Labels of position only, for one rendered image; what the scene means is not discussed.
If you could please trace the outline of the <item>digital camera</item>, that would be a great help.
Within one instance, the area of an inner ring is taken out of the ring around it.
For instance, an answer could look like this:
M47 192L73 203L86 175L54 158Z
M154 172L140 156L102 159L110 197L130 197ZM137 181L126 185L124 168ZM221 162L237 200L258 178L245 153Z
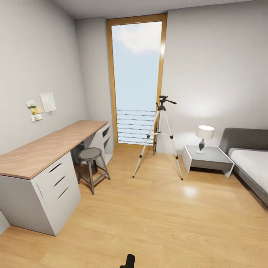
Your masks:
M134 268L135 256L133 254L127 255L127 260L125 265L121 265L120 268Z

